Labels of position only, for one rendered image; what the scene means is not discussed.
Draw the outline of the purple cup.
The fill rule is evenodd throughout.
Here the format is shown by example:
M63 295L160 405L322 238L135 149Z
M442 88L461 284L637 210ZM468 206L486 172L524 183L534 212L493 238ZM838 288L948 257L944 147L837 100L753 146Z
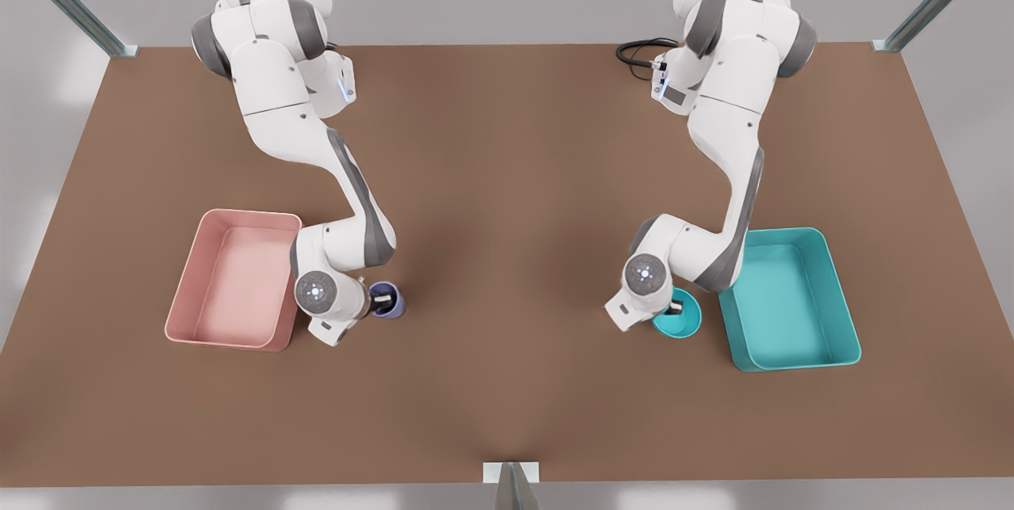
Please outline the purple cup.
M392 311L391 314L388 315L386 319L400 318L403 315L403 312L405 312L405 310L406 310L406 302L405 302L405 300L403 300L402 294L401 294L401 292L399 292L399 288L394 284L388 283L388 282L377 282L377 283L371 285L368 290L369 290L369 294L371 294L371 293L394 293L395 294L395 310Z

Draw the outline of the teal bowl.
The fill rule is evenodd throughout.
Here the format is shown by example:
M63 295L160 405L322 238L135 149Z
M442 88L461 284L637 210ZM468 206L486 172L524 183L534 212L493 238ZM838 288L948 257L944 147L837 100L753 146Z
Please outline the teal bowl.
M670 338L687 338L698 332L702 325L702 311L699 302L693 294L680 289L680 287L674 287L671 290L670 302L674 299L684 301L682 315L670 315L669 307L667 307L655 318L652 318L652 326Z

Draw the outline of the teal box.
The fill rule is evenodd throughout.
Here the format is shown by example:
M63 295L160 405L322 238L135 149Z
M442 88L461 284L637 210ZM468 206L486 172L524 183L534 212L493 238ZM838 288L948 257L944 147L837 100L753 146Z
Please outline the teal box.
M825 236L749 230L738 279L719 293L735 367L745 373L848 366L862 348Z

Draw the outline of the pink box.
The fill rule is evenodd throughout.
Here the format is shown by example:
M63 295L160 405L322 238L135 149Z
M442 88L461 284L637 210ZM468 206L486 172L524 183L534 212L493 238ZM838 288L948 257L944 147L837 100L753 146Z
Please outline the pink box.
M298 215L213 209L196 229L164 325L174 343L281 352L298 307L290 249Z

